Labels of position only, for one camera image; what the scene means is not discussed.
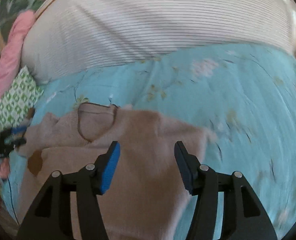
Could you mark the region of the beige knitted sweater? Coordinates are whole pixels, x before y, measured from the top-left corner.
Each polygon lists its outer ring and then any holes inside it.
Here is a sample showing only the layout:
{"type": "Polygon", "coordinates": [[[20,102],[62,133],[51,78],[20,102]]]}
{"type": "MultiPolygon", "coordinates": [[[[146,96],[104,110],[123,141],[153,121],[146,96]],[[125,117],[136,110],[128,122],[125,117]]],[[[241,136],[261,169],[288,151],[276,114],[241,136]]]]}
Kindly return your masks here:
{"type": "Polygon", "coordinates": [[[207,143],[216,140],[198,128],[158,112],[84,103],[58,118],[47,113],[27,129],[19,154],[28,159],[17,202],[23,220],[40,188],[55,170],[80,170],[117,141],[121,154],[99,206],[110,239],[172,239],[190,196],[174,156],[182,141],[203,160],[207,143]]]}

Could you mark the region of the green white patterned pillow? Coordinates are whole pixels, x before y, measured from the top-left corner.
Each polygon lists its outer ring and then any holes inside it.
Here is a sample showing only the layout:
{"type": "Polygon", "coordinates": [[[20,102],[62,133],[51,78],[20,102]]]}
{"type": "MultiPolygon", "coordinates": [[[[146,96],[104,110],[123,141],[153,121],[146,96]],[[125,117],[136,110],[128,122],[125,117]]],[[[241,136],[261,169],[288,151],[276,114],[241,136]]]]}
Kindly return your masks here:
{"type": "Polygon", "coordinates": [[[43,93],[28,67],[24,66],[0,100],[0,132],[19,126],[43,93]]]}

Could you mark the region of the pink quilted blanket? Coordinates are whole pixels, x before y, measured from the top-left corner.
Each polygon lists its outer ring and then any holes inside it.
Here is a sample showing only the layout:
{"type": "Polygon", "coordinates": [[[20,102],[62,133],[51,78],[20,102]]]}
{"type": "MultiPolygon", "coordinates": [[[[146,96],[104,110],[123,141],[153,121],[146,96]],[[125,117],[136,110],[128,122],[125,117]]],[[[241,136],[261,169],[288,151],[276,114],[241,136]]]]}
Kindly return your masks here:
{"type": "Polygon", "coordinates": [[[19,14],[10,30],[8,41],[0,57],[0,99],[9,89],[19,71],[23,42],[36,21],[35,12],[19,14]]]}

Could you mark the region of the turquoise floral bed sheet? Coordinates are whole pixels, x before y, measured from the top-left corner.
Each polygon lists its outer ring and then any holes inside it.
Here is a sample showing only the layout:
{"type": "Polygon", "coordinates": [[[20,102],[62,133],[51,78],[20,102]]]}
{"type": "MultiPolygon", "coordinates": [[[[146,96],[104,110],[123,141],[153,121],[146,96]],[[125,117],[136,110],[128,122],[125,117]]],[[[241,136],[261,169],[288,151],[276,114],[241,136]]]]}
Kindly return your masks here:
{"type": "MultiPolygon", "coordinates": [[[[92,68],[44,86],[29,127],[47,113],[58,118],[84,103],[158,112],[216,140],[200,163],[219,173],[241,172],[282,239],[296,222],[296,59],[253,44],[175,51],[123,66],[92,68]]],[[[2,199],[19,224],[17,202],[28,159],[10,155],[2,199]]],[[[190,195],[172,239],[183,239],[196,196],[190,195]]]]}

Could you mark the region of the white striped pillow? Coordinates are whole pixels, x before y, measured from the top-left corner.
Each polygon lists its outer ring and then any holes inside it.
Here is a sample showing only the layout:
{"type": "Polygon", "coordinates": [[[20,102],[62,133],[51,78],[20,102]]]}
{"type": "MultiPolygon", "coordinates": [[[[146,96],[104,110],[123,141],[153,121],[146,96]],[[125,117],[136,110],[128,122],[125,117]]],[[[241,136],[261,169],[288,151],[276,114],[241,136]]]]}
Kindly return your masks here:
{"type": "Polygon", "coordinates": [[[293,48],[282,0],[55,0],[25,38],[22,64],[46,83],[207,44],[293,48]]]}

